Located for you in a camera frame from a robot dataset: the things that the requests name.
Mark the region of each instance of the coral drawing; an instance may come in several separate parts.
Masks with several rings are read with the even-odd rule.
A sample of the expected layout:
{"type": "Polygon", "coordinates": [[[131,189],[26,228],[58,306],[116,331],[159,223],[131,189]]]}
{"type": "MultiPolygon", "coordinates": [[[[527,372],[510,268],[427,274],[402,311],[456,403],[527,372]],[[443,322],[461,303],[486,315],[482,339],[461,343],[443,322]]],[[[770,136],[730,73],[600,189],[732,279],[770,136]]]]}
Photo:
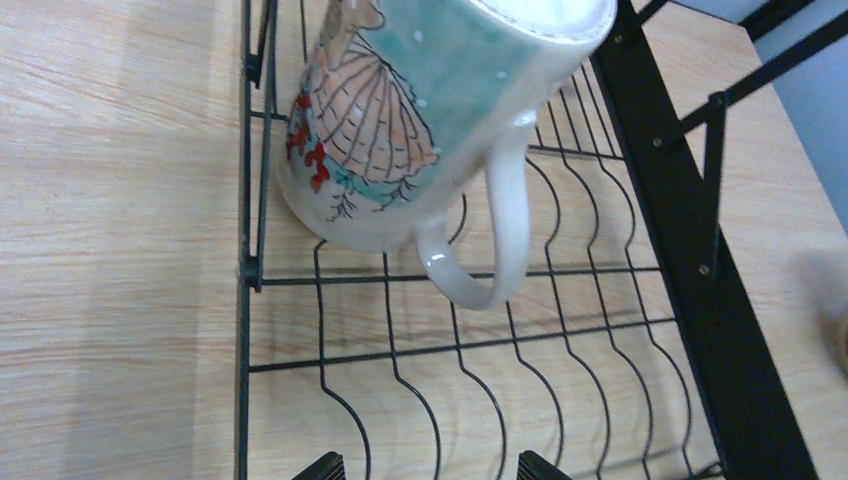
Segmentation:
{"type": "Polygon", "coordinates": [[[414,177],[438,162],[408,82],[359,34],[386,23],[375,0],[331,0],[319,44],[292,106],[289,159],[315,167],[310,185],[344,187],[329,221],[352,218],[358,197],[383,211],[409,202],[414,177]]]}

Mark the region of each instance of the light wood tabletop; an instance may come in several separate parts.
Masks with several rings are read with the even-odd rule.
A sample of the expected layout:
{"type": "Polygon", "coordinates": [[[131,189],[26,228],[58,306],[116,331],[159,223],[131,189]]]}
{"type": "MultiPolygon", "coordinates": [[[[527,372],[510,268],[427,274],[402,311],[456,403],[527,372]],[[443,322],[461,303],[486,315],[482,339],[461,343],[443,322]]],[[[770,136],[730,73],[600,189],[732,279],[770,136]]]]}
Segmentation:
{"type": "MultiPolygon", "coordinates": [[[[240,3],[0,6],[0,477],[232,476],[240,3]]],[[[300,73],[301,32],[299,2],[279,3],[285,105],[300,73]]],[[[312,37],[324,2],[305,5],[312,37]]],[[[646,32],[681,115],[760,64],[743,29],[678,5],[664,7],[646,32]]],[[[601,153],[615,156],[614,139],[600,133],[610,125],[606,112],[591,103],[581,112],[576,103],[577,92],[588,101],[591,69],[575,79],[542,116],[542,142],[557,146],[560,133],[565,147],[591,149],[594,138],[601,153]],[[552,117],[562,126],[569,116],[574,132],[555,131],[552,117]]],[[[703,150],[702,130],[688,140],[703,150]]],[[[848,478],[848,377],[834,358],[833,333],[848,298],[848,239],[770,86],[730,110],[725,158],[725,236],[819,475],[848,478]]],[[[509,311],[456,311],[456,331],[463,342],[509,339],[512,319],[518,336],[556,333],[559,292],[568,327],[586,334],[570,337],[571,354],[562,336],[518,350],[510,342],[465,351],[465,366],[504,415],[503,478],[514,477],[522,450],[557,456],[553,398],[565,422],[560,466],[575,478],[594,477],[599,461],[603,478],[645,478],[646,470],[679,478],[687,460],[693,469],[707,465],[715,451],[639,215],[628,253],[642,269],[634,278],[644,314],[634,280],[615,270],[626,266],[627,199],[635,199],[624,163],[539,153],[530,160],[561,206],[557,213],[545,178],[528,166],[531,269],[547,268],[543,246],[562,220],[549,248],[553,267],[588,273],[553,285],[530,278],[509,311]],[[580,179],[597,201],[598,224],[580,179]],[[613,273],[593,275],[593,266],[613,273]],[[628,326],[643,320],[647,326],[628,326]],[[621,328],[607,334],[607,322],[621,328]],[[684,383],[663,352],[680,364],[684,383]]],[[[311,278],[317,239],[271,190],[267,274],[311,278]]],[[[455,249],[483,271],[491,268],[491,240],[480,182],[468,200],[455,249]]],[[[457,205],[453,228],[460,213],[457,205]]],[[[380,256],[332,245],[322,247],[320,262],[334,277],[383,268],[380,256]]],[[[421,273],[416,262],[410,249],[389,255],[393,274],[421,273]]],[[[387,351],[386,294],[382,283],[324,286],[329,357],[387,351]]],[[[392,285],[389,294],[398,350],[453,344],[450,305],[429,282],[392,285]]],[[[268,287],[252,298],[253,363],[315,358],[315,285],[268,287]]],[[[441,478],[494,478],[502,448],[495,410],[461,372],[456,352],[403,357],[398,371],[437,421],[441,478]]],[[[328,385],[366,427],[371,478],[432,478],[431,419],[394,375],[385,358],[327,368],[328,385]]],[[[322,392],[316,367],[254,374],[250,393],[251,478],[291,478],[329,450],[345,455],[349,478],[363,478],[359,430],[322,392]]]]}

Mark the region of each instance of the upside-down mug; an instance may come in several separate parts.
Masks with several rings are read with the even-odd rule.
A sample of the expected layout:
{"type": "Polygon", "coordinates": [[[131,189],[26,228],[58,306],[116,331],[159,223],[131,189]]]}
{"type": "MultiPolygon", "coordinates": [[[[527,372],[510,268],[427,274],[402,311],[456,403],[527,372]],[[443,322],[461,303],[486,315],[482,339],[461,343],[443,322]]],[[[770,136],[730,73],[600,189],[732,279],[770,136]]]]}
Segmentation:
{"type": "Polygon", "coordinates": [[[600,45],[615,0],[330,0],[276,165],[320,237],[363,252],[409,242],[446,297],[507,300],[529,263],[525,154],[536,111],[600,45]],[[448,245],[445,216],[485,172],[492,285],[448,245]]]}

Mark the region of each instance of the mug handle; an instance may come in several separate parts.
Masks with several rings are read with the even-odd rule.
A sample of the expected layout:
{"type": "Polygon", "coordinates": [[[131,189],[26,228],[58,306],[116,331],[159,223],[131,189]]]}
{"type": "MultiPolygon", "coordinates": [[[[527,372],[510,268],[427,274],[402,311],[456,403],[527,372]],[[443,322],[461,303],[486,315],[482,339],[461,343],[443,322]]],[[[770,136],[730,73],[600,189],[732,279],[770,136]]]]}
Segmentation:
{"type": "Polygon", "coordinates": [[[423,225],[415,244],[427,276],[449,300],[471,310],[504,303],[524,282],[530,263],[530,208],[524,180],[527,141],[536,112],[522,113],[492,145],[486,159],[486,191],[495,242],[495,278],[478,282],[459,264],[446,234],[445,215],[423,225]]]}

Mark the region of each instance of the black metal frame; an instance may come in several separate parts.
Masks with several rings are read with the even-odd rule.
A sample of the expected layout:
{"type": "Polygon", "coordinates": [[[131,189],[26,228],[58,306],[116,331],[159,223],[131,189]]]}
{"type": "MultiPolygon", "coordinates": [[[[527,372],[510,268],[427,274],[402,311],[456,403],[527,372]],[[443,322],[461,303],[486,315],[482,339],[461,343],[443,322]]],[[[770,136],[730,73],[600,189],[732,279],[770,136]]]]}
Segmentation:
{"type": "MultiPolygon", "coordinates": [[[[301,0],[301,23],[303,8],[301,0]]],[[[547,388],[560,419],[560,454],[562,453],[563,422],[562,413],[556,394],[547,379],[525,361],[521,356],[519,345],[524,342],[541,338],[562,337],[571,357],[581,363],[586,372],[592,376],[604,402],[607,414],[607,447],[609,445],[609,410],[606,405],[603,389],[591,369],[577,356],[570,347],[569,339],[574,335],[584,333],[606,332],[613,350],[630,365],[638,377],[648,403],[649,415],[651,401],[648,390],[638,368],[626,354],[615,345],[613,331],[631,327],[646,328],[651,332],[651,325],[669,320],[676,320],[681,338],[686,347],[689,363],[704,405],[707,419],[710,423],[713,438],[717,447],[720,461],[709,465],[699,472],[689,467],[687,478],[711,478],[723,475],[726,478],[739,479],[811,479],[816,478],[815,469],[804,444],[800,429],[797,426],[789,401],[781,386],[780,378],[774,367],[768,347],[763,338],[759,324],[745,292],[742,279],[736,270],[730,251],[718,225],[719,196],[721,187],[722,156],[724,147],[724,127],[727,109],[742,98],[771,82],[777,76],[785,73],[798,63],[816,54],[821,49],[832,44],[848,31],[848,12],[843,13],[829,24],[817,30],[797,45],[769,61],[761,68],[752,72],[727,90],[716,92],[708,101],[691,114],[678,120],[674,113],[671,100],[662,80],[656,62],[654,61],[648,42],[641,26],[649,20],[666,0],[653,0],[641,12],[637,13],[628,0],[619,1],[619,13],[613,31],[604,44],[592,57],[592,66],[598,77],[598,83],[603,93],[606,106],[613,120],[613,128],[619,139],[622,155],[600,153],[597,141],[592,135],[592,149],[581,148],[579,141],[576,149],[566,148],[561,132],[554,123],[557,145],[545,145],[538,132],[538,144],[531,145],[531,151],[559,155],[563,165],[586,188],[586,193],[597,206],[586,183],[580,175],[569,166],[568,156],[588,156],[598,162],[600,168],[610,179],[616,182],[625,197],[628,197],[621,183],[605,167],[604,161],[626,161],[628,171],[636,190],[639,206],[645,216],[650,238],[657,254],[658,269],[636,268],[630,261],[629,242],[625,246],[628,267],[622,269],[601,269],[592,260],[592,243],[587,247],[591,263],[589,270],[561,271],[553,268],[550,254],[547,251],[547,270],[531,271],[529,276],[550,277],[552,288],[559,310],[562,332],[553,335],[534,337],[518,337],[512,323],[512,313],[507,303],[507,313],[511,327],[511,339],[504,341],[478,342],[476,344],[462,343],[456,327],[456,310],[451,304],[451,315],[454,326],[455,343],[443,347],[419,349],[413,351],[398,351],[395,348],[392,334],[392,315],[390,305],[390,285],[395,282],[422,281],[426,277],[408,275],[393,276],[389,273],[388,260],[383,255],[383,275],[371,277],[324,277],[320,268],[320,251],[325,242],[319,242],[314,249],[315,275],[313,278],[277,278],[268,279],[263,274],[263,257],[265,245],[265,215],[268,201],[269,183],[269,142],[270,125],[274,121],[286,121],[285,115],[277,111],[276,105],[276,63],[273,56],[275,50],[275,32],[277,16],[277,0],[263,0],[263,15],[260,24],[258,51],[253,54],[250,49],[251,38],[251,0],[243,1],[242,16],[242,62],[243,69],[240,83],[240,116],[241,116],[241,170],[240,170],[240,206],[239,206],[239,275],[238,275],[238,308],[237,308],[237,339],[236,339],[236,407],[235,407],[235,468],[234,477],[243,480],[247,478],[247,448],[248,448],[248,389],[251,373],[292,368],[318,367],[322,390],[351,414],[362,434],[366,457],[366,478],[370,476],[370,447],[364,426],[353,408],[338,394],[333,392],[326,383],[325,367],[334,363],[369,361],[377,358],[390,358],[393,362],[396,380],[413,393],[426,409],[434,429],[437,444],[436,467],[434,477],[439,477],[440,452],[439,430],[436,419],[427,400],[406,381],[398,369],[397,359],[408,355],[419,355],[437,351],[455,351],[459,368],[463,374],[474,380],[486,393],[498,413],[502,436],[502,456],[498,478],[504,470],[504,454],[506,452],[506,429],[503,415],[497,400],[487,385],[463,364],[463,350],[482,348],[494,344],[512,343],[518,361],[533,373],[547,388]],[[251,110],[251,84],[258,87],[263,77],[265,80],[264,111],[251,110]],[[251,118],[263,120],[264,133],[262,144],[262,163],[259,172],[259,211],[257,218],[257,243],[255,254],[252,253],[250,231],[252,226],[250,186],[251,172],[251,118]],[[705,150],[704,176],[698,173],[695,160],[684,135],[701,124],[707,125],[707,142],[705,150]],[[639,287],[636,274],[643,271],[659,271],[665,280],[675,318],[651,320],[645,316],[644,305],[642,314],[644,322],[631,325],[613,326],[609,322],[610,312],[603,305],[598,276],[603,273],[630,273],[638,294],[639,287]],[[574,331],[566,328],[562,305],[556,290],[554,278],[562,275],[591,275],[594,277],[601,298],[605,327],[574,331]],[[323,300],[322,285],[332,283],[382,283],[386,298],[386,317],[389,328],[390,351],[372,355],[359,355],[345,358],[327,358],[324,353],[323,340],[323,300]],[[267,285],[314,285],[319,300],[319,358],[315,360],[288,362],[272,365],[250,365],[250,306],[251,290],[258,293],[267,285]]],[[[306,33],[304,36],[304,58],[306,56],[306,33]]],[[[600,113],[600,107],[595,93],[586,74],[583,78],[589,86],[591,103],[600,113]]],[[[575,90],[580,99],[580,108],[584,120],[588,122],[587,107],[577,82],[572,78],[575,90]]],[[[569,111],[565,97],[560,92],[563,107],[572,122],[572,133],[576,140],[573,122],[579,112],[569,111]]],[[[548,111],[553,119],[551,104],[548,111]]],[[[612,148],[606,126],[603,127],[607,141],[612,148]]],[[[543,168],[528,159],[528,165],[535,169],[548,182],[554,199],[556,192],[547,179],[543,168]]],[[[631,214],[635,211],[629,197],[631,214]]],[[[491,277],[491,273],[477,275],[480,278],[491,277]]],[[[680,370],[675,361],[651,337],[653,346],[662,352],[674,366],[678,376],[680,370]]],[[[689,394],[685,382],[683,389],[686,393],[687,406],[689,394]]],[[[689,407],[689,422],[691,427],[691,406],[689,407]]],[[[687,438],[681,446],[686,457],[687,438]]],[[[650,478],[647,467],[647,457],[650,450],[650,434],[645,446],[645,454],[641,461],[645,473],[650,478]]],[[[600,478],[601,468],[606,456],[606,448],[599,460],[597,476],[600,478]]],[[[308,479],[337,479],[344,478],[344,464],[340,455],[330,452],[304,473],[297,480],[308,479]]],[[[518,478],[520,479],[567,479],[564,474],[533,452],[525,452],[519,461],[518,478]]]]}

